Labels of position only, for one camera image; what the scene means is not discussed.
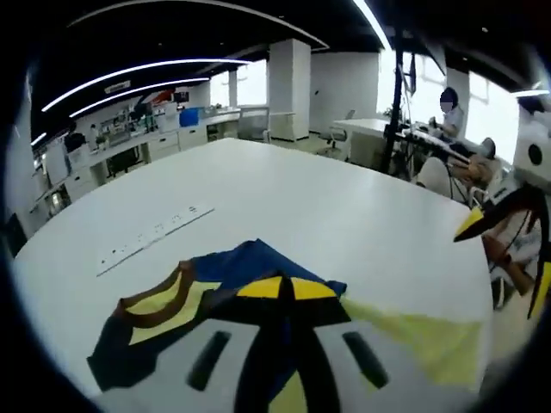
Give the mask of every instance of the white wall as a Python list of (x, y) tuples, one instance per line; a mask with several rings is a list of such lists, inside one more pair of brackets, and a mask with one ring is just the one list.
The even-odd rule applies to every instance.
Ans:
[(310, 76), (312, 75), (311, 47), (301, 41), (293, 42), (293, 112), (294, 136), (309, 135), (310, 129)]
[(34, 157), (31, 148), (31, 100), (26, 82), (22, 96), (19, 116), (11, 130), (6, 151), (6, 173), (4, 195), (6, 200), (3, 222), (12, 213), (17, 215), (27, 238), (31, 237), (38, 226), (30, 209), (37, 197), (33, 182)]
[(452, 68), (447, 68), (446, 72), (448, 73), (446, 83), (450, 88), (454, 88), (459, 96), (459, 106), (465, 112), (465, 117), (463, 118), (463, 126), (459, 132), (458, 138), (465, 138), (465, 131), (467, 130), (467, 117), (468, 117), (468, 102), (470, 99), (470, 88), (469, 88), (469, 77), (468, 73), (462, 71), (457, 71)]
[[(186, 108), (201, 108), (206, 107), (209, 105), (210, 102), (210, 84), (209, 82), (201, 83), (197, 86), (189, 87), (189, 86), (180, 86), (176, 88), (176, 92), (189, 92), (189, 102), (185, 104)], [(154, 92), (150, 94), (146, 99), (145, 102), (150, 101), (155, 96), (158, 95), (159, 92)], [(102, 108), (100, 110), (97, 110), (95, 112), (92, 112), (91, 114), (86, 114), (82, 118), (78, 118), (76, 120), (77, 122), (77, 132), (82, 133), (87, 139), (90, 135), (90, 126), (92, 124), (95, 124), (96, 127), (99, 127), (100, 124), (109, 118), (112, 118), (117, 115), (124, 107), (128, 105), (134, 105), (141, 96), (135, 96), (130, 99), (126, 99), (125, 101), (120, 101), (117, 103), (114, 103), (111, 106), (107, 106), (106, 108)]]
[(377, 53), (313, 54), (310, 130), (327, 132), (334, 120), (344, 119), (351, 109), (356, 118), (376, 117), (378, 77)]
[(124, 107), (134, 105), (139, 99), (140, 96), (135, 96), (125, 101), (116, 102), (106, 108), (96, 110), (91, 114), (86, 114), (82, 118), (78, 118), (76, 120), (77, 132), (82, 133), (88, 140), (90, 137), (90, 126), (92, 124), (96, 125), (96, 128), (99, 130), (100, 124), (103, 121), (116, 116)]
[(269, 111), (293, 111), (293, 42), (269, 45)]
[(189, 102), (184, 103), (186, 108), (204, 108), (210, 105), (210, 82), (204, 82), (197, 86), (180, 86), (176, 92), (189, 92)]

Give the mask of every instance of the laboratory bench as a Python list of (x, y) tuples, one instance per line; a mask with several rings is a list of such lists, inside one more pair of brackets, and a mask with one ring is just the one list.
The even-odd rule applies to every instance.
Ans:
[[(120, 156), (124, 152), (134, 149), (137, 151), (136, 158), (140, 162), (152, 163), (207, 142), (223, 139), (230, 135), (237, 136), (238, 119), (239, 110), (229, 110), (204, 118), (196, 126), (145, 133), (131, 137), (117, 145), (95, 151), (88, 151), (88, 148), (84, 147), (82, 154), (75, 153), (76, 151), (72, 152), (68, 156), (71, 161), (71, 172), (62, 178), (51, 179), (51, 185), (47, 185), (50, 188), (46, 188), (44, 182), (39, 184), (40, 189), (37, 190), (37, 193), (40, 196), (37, 197), (30, 212), (47, 216), (49, 211), (49, 215), (54, 215), (87, 193), (104, 185), (111, 175), (107, 167), (108, 160)], [(55, 162), (60, 163), (64, 160), (56, 159)], [(53, 199), (55, 194), (59, 194), (56, 200)]]

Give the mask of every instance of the desk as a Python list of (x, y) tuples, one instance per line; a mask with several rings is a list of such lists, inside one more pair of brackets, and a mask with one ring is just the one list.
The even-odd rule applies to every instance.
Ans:
[[(349, 139), (348, 139), (349, 142), (345, 143), (346, 145), (344, 145), (344, 148), (348, 149), (350, 153), (349, 156), (351, 158), (353, 157), (351, 148), (352, 148), (352, 145), (355, 144), (355, 143), (352, 143), (352, 133), (357, 133), (358, 135), (362, 135), (362, 138), (375, 137), (379, 139), (384, 139), (383, 135), (385, 132), (385, 126), (387, 124), (388, 124), (387, 120), (379, 120), (379, 119), (349, 119), (349, 120), (335, 120), (333, 122), (334, 126), (343, 128), (349, 135)], [(463, 155), (450, 150), (449, 146), (446, 143), (442, 142), (438, 138), (434, 138), (428, 133), (415, 132), (416, 139), (407, 139), (403, 133), (397, 133), (397, 136), (400, 139), (408, 140), (413, 144), (417, 142), (417, 143), (424, 143), (426, 145), (437, 146), (439, 149), (446, 151), (450, 156), (456, 157), (464, 162), (468, 162), (468, 160)], [(381, 144), (371, 145), (368, 148), (368, 150), (375, 151), (376, 149), (379, 149), (381, 147), (382, 147)]]
[[(215, 210), (96, 277), (106, 240), (193, 203)], [(90, 396), (99, 390), (86, 357), (118, 298), (157, 285), (178, 260), (261, 238), (320, 277), (348, 283), (353, 300), (481, 322), (480, 382), (492, 295), (480, 238), (452, 242), (467, 214), (457, 202), (372, 170), (222, 139), (139, 168), (54, 217), (15, 259), (15, 287), (47, 352)]]

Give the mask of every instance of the chair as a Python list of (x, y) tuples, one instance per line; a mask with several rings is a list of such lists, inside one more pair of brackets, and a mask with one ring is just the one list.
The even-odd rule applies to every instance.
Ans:
[(270, 142), (269, 108), (241, 108), (238, 119), (238, 139)]
[[(355, 109), (351, 109), (346, 116), (345, 120), (350, 120), (354, 117), (356, 113)], [(336, 147), (337, 142), (345, 142), (348, 139), (346, 131), (340, 127), (330, 126), (328, 133), (321, 133), (319, 135), (320, 139), (326, 140), (329, 145), (326, 148), (322, 148), (316, 152), (317, 155), (322, 157), (331, 157), (333, 159), (339, 159), (344, 161), (348, 158), (348, 153), (344, 154), (343, 151)]]
[[(354, 114), (356, 113), (356, 111), (354, 109), (351, 109), (347, 114), (346, 116), (344, 117), (344, 120), (350, 120), (354, 117)], [(330, 126), (329, 127), (329, 132), (328, 133), (320, 133), (319, 134), (319, 138), (320, 139), (323, 139), (323, 140), (326, 140), (327, 143), (329, 145), (332, 145), (332, 136), (331, 136), (331, 129), (333, 129), (334, 126)]]
[(348, 140), (348, 133), (344, 129), (338, 127), (331, 128), (331, 138), (329, 140), (330, 146), (322, 148), (316, 152), (316, 155), (321, 157), (330, 157), (331, 159), (337, 159), (339, 161), (348, 160), (348, 151), (343, 151), (341, 148), (337, 148), (337, 142), (346, 142)]

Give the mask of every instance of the black ceiling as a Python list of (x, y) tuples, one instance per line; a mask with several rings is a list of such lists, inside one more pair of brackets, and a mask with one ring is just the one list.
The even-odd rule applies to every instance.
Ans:
[[(533, 13), (537, 0), (523, 0), (514, 9), (496, 0), (462, 0), (461, 7), (437, 0), (369, 0), (385, 27), (399, 18), (405, 28), (419, 29), (449, 45), (447, 57), (465, 70), (474, 69), (509, 89), (519, 87), (480, 59), (463, 57), (482, 52), (529, 81), (529, 68), (519, 44), (539, 42), (550, 56), (543, 37), (544, 14)], [(374, 52), (379, 41), (352, 0), (231, 0), (229, 3), (281, 18), (320, 39), (328, 51)], [(92, 78), (134, 65), (168, 59), (224, 58), (252, 46), (242, 59), (261, 59), (265, 47), (278, 40), (296, 38), (313, 48), (323, 45), (280, 23), (244, 11), (205, 4), (201, 0), (139, 3), (111, 9), (71, 24), (88, 13), (116, 1), (64, 3), (44, 9), (33, 89), (33, 130), (60, 128), (68, 114), (105, 97), (110, 84), (132, 80), (132, 88), (187, 77), (212, 76), (227, 70), (222, 65), (205, 72), (208, 65), (174, 65), (137, 71), (99, 83), (62, 101), (45, 114), (40, 109), (67, 90)], [(415, 48), (415, 42), (409, 47)]]

